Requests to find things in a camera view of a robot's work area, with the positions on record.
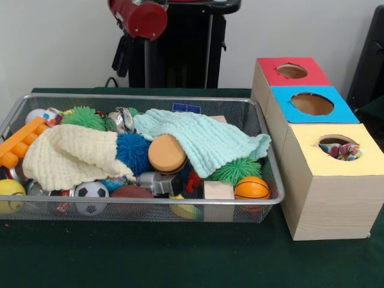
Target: red square lid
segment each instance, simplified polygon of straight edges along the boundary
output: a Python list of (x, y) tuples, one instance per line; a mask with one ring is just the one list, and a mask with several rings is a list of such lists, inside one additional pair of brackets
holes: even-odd
[(330, 86), (313, 58), (283, 57), (257, 59), (270, 86)]

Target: wire basket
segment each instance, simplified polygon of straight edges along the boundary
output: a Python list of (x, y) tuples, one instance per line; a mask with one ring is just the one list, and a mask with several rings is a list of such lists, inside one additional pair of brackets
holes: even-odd
[[(172, 110), (173, 103), (200, 106), (207, 116), (223, 115), (229, 124), (249, 136), (267, 134), (259, 105), (248, 98), (155, 97), (127, 95), (31, 94), (20, 98), (0, 126), (4, 141), (25, 124), (27, 114), (34, 109), (54, 107), (61, 111), (74, 106), (89, 106), (104, 113), (115, 107), (135, 107), (140, 112), (151, 108)], [(261, 223), (273, 205), (284, 199), (284, 188), (274, 152), (260, 160), (262, 176), (269, 186), (269, 200), (205, 200), (203, 189), (193, 194), (182, 191), (178, 199), (133, 199), (53, 196), (0, 196), (1, 207), (20, 206), (12, 214), (0, 214), (0, 219), (12, 220), (91, 220), (91, 221), (205, 221)], [(101, 212), (87, 216), (81, 211), (93, 206)]]

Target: soccer ball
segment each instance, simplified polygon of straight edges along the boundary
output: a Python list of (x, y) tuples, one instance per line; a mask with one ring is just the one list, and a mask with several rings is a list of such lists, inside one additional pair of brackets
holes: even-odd
[[(75, 197), (109, 197), (108, 189), (98, 181), (85, 182), (76, 187)], [(76, 203), (76, 209), (85, 216), (95, 216), (105, 209), (107, 203)]]

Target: box with hole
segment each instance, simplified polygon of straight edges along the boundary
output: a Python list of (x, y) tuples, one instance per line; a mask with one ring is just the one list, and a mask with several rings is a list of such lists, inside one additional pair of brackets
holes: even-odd
[(260, 103), (265, 115), (272, 86), (330, 86), (322, 69), (313, 58), (258, 58), (252, 99)]
[(289, 123), (359, 123), (332, 86), (271, 87), (265, 119), (278, 161)]
[[(319, 144), (358, 144), (338, 160)], [(384, 154), (363, 124), (289, 124), (281, 204), (294, 240), (366, 238), (384, 203)]]

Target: green spiky ball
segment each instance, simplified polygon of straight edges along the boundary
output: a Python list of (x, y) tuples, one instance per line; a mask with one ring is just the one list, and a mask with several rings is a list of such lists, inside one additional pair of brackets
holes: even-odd
[(96, 114), (96, 110), (85, 106), (73, 108), (71, 113), (64, 116), (61, 123), (83, 126), (100, 131), (106, 130), (104, 120), (99, 114)]
[(208, 177), (208, 180), (231, 183), (233, 186), (236, 186), (242, 178), (249, 176), (261, 178), (261, 164), (247, 157), (225, 164)]

